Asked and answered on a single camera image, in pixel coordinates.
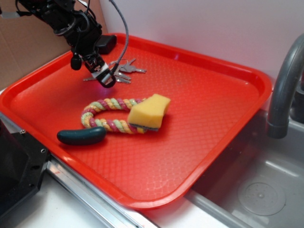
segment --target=white surface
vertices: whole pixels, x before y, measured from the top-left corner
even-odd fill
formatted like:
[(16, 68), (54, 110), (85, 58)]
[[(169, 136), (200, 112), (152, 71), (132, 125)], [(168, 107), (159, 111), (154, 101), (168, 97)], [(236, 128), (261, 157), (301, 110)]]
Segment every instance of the white surface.
[(0, 221), (1, 228), (103, 228), (93, 214), (47, 173), (40, 191)]
[[(303, 0), (115, 0), (131, 35), (261, 70), (276, 78), (304, 33)], [(124, 27), (100, 0), (109, 32)]]
[(161, 228), (227, 228), (186, 198), (181, 198), (166, 207), (148, 211), (145, 215)]

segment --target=tray rim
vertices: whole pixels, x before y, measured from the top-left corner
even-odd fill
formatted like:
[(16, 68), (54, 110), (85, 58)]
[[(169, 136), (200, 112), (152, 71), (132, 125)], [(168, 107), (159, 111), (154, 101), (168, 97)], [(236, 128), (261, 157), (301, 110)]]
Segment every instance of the tray rim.
[[(124, 43), (124, 35), (123, 34), (116, 34), (118, 38), (119, 43)], [(130, 43), (129, 45), (131, 47), (140, 48), (138, 45), (145, 45), (148, 46), (152, 53), (154, 54), (161, 54), (164, 50), (166, 50), (166, 57), (168, 58), (175, 58), (176, 54), (179, 54), (178, 61), (185, 62), (194, 66), (198, 66), (199, 62), (203, 59), (206, 61), (206, 63), (209, 63), (210, 70), (215, 71), (216, 67), (222, 66), (227, 69), (227, 72), (221, 72), (227, 76), (232, 76), (236, 78), (240, 78), (241, 75), (246, 74), (246, 78), (241, 78), (244, 81), (248, 81), (252, 85), (257, 88), (259, 92), (259, 98), (256, 100), (255, 105), (251, 106), (244, 115), (238, 120), (238, 122), (229, 130), (229, 133), (233, 133), (237, 135), (237, 133), (247, 124), (247, 122), (254, 116), (254, 114), (259, 110), (259, 108), (264, 104), (264, 102), (268, 99), (268, 97), (271, 95), (272, 92), (272, 84), (269, 79), (269, 77), (256, 69), (249, 68), (247, 66), (242, 66), (239, 64), (231, 63), (225, 60), (217, 59), (214, 57), (209, 57), (206, 55), (198, 54), (195, 52), (187, 51), (184, 49), (180, 49), (177, 47), (172, 47), (165, 44), (156, 43), (154, 41), (149, 41), (146, 39), (130, 36)], [(28, 74), (24, 78), (18, 80), (17, 82), (10, 85), (7, 89), (3, 91), (3, 93), (0, 95), (0, 111), (5, 114), (8, 118), (10, 118), (13, 122), (15, 122), (18, 126), (21, 128), (25, 128), (29, 133), (31, 133), (34, 137), (36, 137), (39, 141), (41, 141), (43, 144), (45, 144), (46, 147), (49, 148), (49, 150), (52, 152), (54, 150), (58, 151), (55, 154), (55, 157), (57, 153), (61, 153), (62, 157), (69, 157), (69, 154), (65, 152), (63, 149), (56, 147), (52, 143), (51, 140), (49, 140), (46, 136), (44, 136), (41, 133), (37, 133), (35, 128), (28, 125), (21, 116), (15, 114), (9, 109), (9, 101), (13, 99), (14, 96), (16, 96), (21, 91), (26, 90), (30, 85), (33, 85), (33, 83), (47, 77), (46, 71), (53, 66), (52, 70), (56, 71), (57, 69), (61, 68), (62, 66), (66, 65), (66, 62), (64, 61), (66, 58), (71, 57), (71, 52), (66, 52), (65, 54), (59, 56), (58, 58), (52, 60), (51, 62), (45, 64), (44, 66), (40, 67), (36, 71)], [(28, 85), (27, 87), (22, 87), (22, 85), (26, 82)], [(213, 150), (222, 151), (227, 146), (227, 143), (229, 143), (231, 139), (227, 136), (224, 136), (221, 141), (216, 145)], [(211, 156), (210, 153), (205, 157), (204, 160), (207, 160), (208, 157)], [(77, 170), (79, 170), (80, 167), (83, 168), (81, 161), (76, 160), (75, 158), (69, 158), (62, 159), (62, 157), (57, 157), (59, 160), (63, 161), (65, 164), (67, 164), (69, 167), (71, 167), (73, 170), (75, 170), (77, 173), (79, 173)], [(133, 209), (151, 209), (163, 206), (165, 204), (168, 204), (172, 202), (173, 200), (176, 200), (180, 197), (182, 197), (188, 189), (192, 186), (192, 184), (199, 178), (199, 176), (211, 165), (206, 166), (204, 164), (204, 161), (201, 161), (199, 165), (191, 172), (189, 177), (180, 185), (178, 186), (175, 191), (173, 191), (171, 194), (168, 194), (166, 196), (163, 196), (161, 198), (157, 198), (154, 200), (136, 200), (134, 201), (133, 198), (131, 198), (129, 195), (125, 194), (121, 189), (117, 188), (115, 185), (113, 185), (111, 182), (105, 180), (105, 178), (99, 176), (96, 174), (94, 170), (92, 170), (90, 167), (87, 167), (86, 171), (84, 173), (79, 173), (81, 176), (86, 178), (88, 181), (90, 181), (93, 185), (98, 187), (100, 190), (104, 191), (105, 193), (109, 194), (110, 197), (117, 200), (119, 203), (133, 208)]]

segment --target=dark green toy cucumber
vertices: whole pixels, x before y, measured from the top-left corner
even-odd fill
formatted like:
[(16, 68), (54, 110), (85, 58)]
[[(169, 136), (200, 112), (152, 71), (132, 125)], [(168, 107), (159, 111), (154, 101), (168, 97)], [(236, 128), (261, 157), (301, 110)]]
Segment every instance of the dark green toy cucumber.
[(91, 145), (101, 142), (105, 135), (104, 127), (94, 127), (81, 130), (62, 130), (57, 133), (57, 138), (68, 145)]

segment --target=cardboard box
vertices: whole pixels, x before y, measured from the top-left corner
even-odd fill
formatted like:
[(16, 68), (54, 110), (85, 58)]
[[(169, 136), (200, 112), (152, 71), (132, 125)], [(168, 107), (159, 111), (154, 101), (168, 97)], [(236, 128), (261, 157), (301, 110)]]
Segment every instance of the cardboard box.
[[(14, 1), (3, 0), (2, 11), (16, 11)], [(96, 20), (107, 33), (99, 1), (91, 1)], [(78, 3), (75, 9), (83, 9)], [(0, 17), (0, 90), (70, 50), (64, 37), (35, 16), (15, 19)]]

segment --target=white wall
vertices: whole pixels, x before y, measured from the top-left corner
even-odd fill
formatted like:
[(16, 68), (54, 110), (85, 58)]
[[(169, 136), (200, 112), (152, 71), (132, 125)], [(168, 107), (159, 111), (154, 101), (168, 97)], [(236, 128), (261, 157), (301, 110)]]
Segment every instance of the white wall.
[[(304, 0), (115, 0), (131, 35), (253, 67), (276, 78), (304, 33)], [(100, 0), (109, 32), (124, 32)]]

